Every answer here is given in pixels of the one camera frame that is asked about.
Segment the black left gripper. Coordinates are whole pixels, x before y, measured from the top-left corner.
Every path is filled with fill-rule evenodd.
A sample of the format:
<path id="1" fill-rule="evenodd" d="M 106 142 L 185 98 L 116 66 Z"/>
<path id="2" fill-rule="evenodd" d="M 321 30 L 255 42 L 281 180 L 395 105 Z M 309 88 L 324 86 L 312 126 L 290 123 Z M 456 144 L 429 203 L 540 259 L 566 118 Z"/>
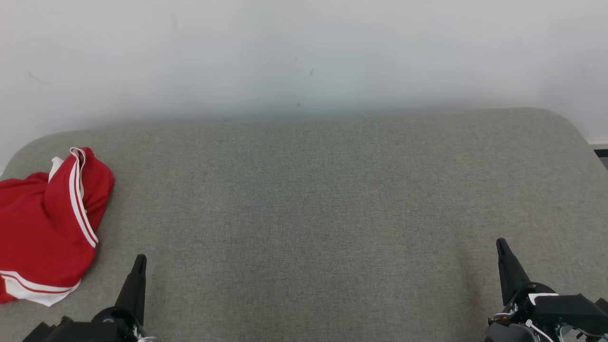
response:
<path id="1" fill-rule="evenodd" d="M 137 255 L 115 301 L 115 307 L 104 309 L 93 317 L 95 323 L 113 323 L 116 342 L 149 342 L 143 328 L 146 295 L 146 255 Z"/>

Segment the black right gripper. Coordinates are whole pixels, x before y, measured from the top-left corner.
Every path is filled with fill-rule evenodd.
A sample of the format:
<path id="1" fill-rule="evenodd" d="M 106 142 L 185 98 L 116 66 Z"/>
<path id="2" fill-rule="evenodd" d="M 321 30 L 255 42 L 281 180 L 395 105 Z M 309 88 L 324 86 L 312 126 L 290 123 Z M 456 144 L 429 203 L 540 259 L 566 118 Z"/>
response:
<path id="1" fill-rule="evenodd" d="M 562 318 L 542 317 L 541 301 L 565 311 L 567 295 L 530 282 L 519 259 L 504 238 L 496 240 L 504 312 L 489 318 L 484 342 L 564 342 Z"/>

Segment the red shirt with white sleeves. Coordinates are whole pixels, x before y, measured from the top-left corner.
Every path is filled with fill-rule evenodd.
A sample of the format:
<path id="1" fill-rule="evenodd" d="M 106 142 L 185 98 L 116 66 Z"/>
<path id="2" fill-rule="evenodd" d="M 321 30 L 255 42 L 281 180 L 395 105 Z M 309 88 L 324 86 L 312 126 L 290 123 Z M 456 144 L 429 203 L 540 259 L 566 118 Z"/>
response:
<path id="1" fill-rule="evenodd" d="M 52 306 L 78 288 L 97 246 L 83 215 L 73 177 L 0 181 L 0 304 Z"/>

